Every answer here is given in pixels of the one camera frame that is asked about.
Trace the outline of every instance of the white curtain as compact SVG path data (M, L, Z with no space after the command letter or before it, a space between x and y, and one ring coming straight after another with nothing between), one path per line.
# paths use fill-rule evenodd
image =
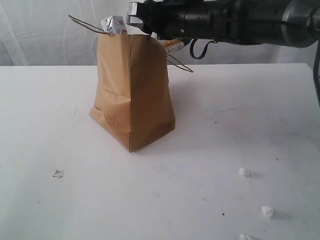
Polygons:
M95 65L97 34L76 25L68 14L100 26L111 15L125 16L130 0L0 0L0 66ZM130 27L129 33L139 33ZM205 45L199 41L195 52ZM185 64L312 63L315 46L294 49L272 45L209 47L203 60L176 56Z

